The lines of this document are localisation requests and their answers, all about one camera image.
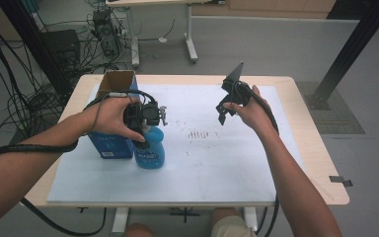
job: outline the person's right arm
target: person's right arm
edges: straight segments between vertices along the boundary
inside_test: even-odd
[[[256,86],[254,92],[259,95]],[[265,148],[276,193],[295,236],[341,236],[338,224],[303,170],[288,152],[269,117],[254,99],[245,106],[225,103],[251,127]]]

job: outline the background table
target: background table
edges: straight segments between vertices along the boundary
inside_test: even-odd
[[[86,106],[91,90],[99,84],[103,75],[83,76],[67,104],[61,119],[76,114]],[[178,85],[220,85],[225,76],[187,76],[187,75],[137,75],[139,84],[178,84]],[[242,76],[249,84],[275,87],[279,100],[285,110],[287,120],[296,141],[306,169],[306,174],[316,186],[327,204],[347,204],[349,197],[344,186],[331,183],[329,176],[338,172],[314,125],[310,114],[291,78]],[[28,193],[27,198],[35,205],[51,205],[46,201],[53,182],[58,162],[56,162]],[[79,203],[58,203],[57,205],[77,206]]]
[[[192,7],[191,3],[203,3],[207,0],[118,0],[109,2],[107,1],[107,6],[111,8],[123,8],[125,10],[125,14],[128,21],[129,33],[131,36],[131,63],[134,67],[138,67],[140,64],[139,52],[138,52],[138,40],[134,34],[133,29],[133,16],[131,14],[131,7],[137,6],[153,6],[153,5],[171,5],[171,4],[186,4],[187,5],[187,32],[184,34],[187,48],[189,50],[189,57],[193,62],[198,60],[198,56],[196,55],[195,47],[192,42],[191,36],[191,15],[192,15]]]

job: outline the blue box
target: blue box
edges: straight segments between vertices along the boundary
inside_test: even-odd
[[[111,91],[138,89],[135,72],[130,70],[109,71],[101,81],[97,97]],[[91,131],[88,134],[94,146],[104,159],[131,159],[134,144],[128,138],[115,134],[103,134]]]

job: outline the person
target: person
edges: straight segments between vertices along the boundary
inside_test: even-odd
[[[253,90],[260,96],[256,86]],[[109,98],[22,143],[66,146],[91,130],[116,133],[142,142],[144,137],[128,129],[122,121],[122,113],[130,103],[136,103],[135,99]],[[261,106],[251,99],[245,107],[230,103],[226,103],[224,107],[236,112],[263,144],[281,208],[293,234],[341,236],[328,206],[287,151]],[[34,152],[0,155],[0,218],[27,194],[60,155]],[[250,235],[253,236],[253,232],[243,222],[236,209],[214,210],[212,236]],[[152,237],[154,234],[147,226],[134,223],[127,227],[125,236]]]

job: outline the black metal pole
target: black metal pole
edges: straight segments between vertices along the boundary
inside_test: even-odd
[[[66,80],[56,59],[45,46],[36,22],[24,7],[22,0],[0,0],[0,7],[60,96],[61,103],[66,105],[73,92],[73,86]]]
[[[312,110],[327,109],[327,101],[346,71],[379,29],[379,0],[373,1],[338,54],[326,76],[307,103]]]

